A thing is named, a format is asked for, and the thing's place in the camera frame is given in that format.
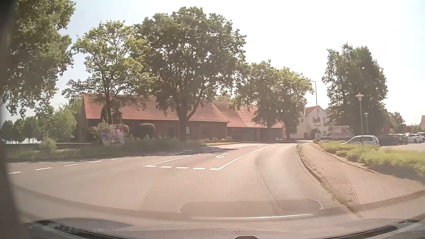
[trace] gable roof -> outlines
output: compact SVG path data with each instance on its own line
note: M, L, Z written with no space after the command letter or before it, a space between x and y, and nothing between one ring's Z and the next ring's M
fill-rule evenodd
M422 129L425 128L425 115L422 115L421 123L419 124Z
M100 119L103 105L93 102L90 96L83 95L84 109L87 119ZM122 118L125 120L178 120L176 112L156 108L158 103L155 97L149 97L146 101L146 108L138 108L135 105L126 105L121 107ZM199 106L189 121L208 121L208 122L227 122L226 117L211 103L205 103L203 107Z
M213 105L227 118L228 127L244 127L244 128L265 128L265 126L257 125L252 119L255 117L254 112L257 110L256 105L248 110L246 107L241 107L239 110L228 109L228 102L213 101ZM277 122L272 128L282 128L283 125Z

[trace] shrub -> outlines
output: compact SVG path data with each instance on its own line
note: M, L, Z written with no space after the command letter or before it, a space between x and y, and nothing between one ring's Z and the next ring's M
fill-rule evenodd
M151 123L140 124L137 135L140 138L145 138L146 135L148 135L149 138L154 138L155 137L155 125L151 124Z
M38 148L41 152L50 153L56 149L56 141L45 135L43 136L43 141L38 145Z

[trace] poster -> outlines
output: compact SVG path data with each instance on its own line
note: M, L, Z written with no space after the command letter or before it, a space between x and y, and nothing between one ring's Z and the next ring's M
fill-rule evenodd
M103 145L123 145L125 142L123 125L102 125L100 133Z
M332 126L332 138L351 138L350 126Z

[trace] street lamp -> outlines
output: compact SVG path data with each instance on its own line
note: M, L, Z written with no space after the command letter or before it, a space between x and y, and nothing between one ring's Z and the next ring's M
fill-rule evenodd
M356 97L358 97L359 98L359 103L360 103L360 126L362 127L362 146L364 146L363 145L363 115L362 115L362 97L363 97L364 95L362 95L362 94L360 94L360 93L358 93L357 95L356 95Z
M368 112L364 113L366 115L366 134L369 135L369 124L368 124Z

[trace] brick sidewalk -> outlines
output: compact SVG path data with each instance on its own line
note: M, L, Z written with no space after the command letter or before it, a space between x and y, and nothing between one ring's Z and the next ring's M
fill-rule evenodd
M350 194L352 189L348 186L350 184L360 204L425 190L425 185L421 182L371 173L343 163L310 144L301 144L298 147L303 155L301 160L306 167L319 175L326 184L340 191L340 198L338 198L340 200L354 201L354 197Z

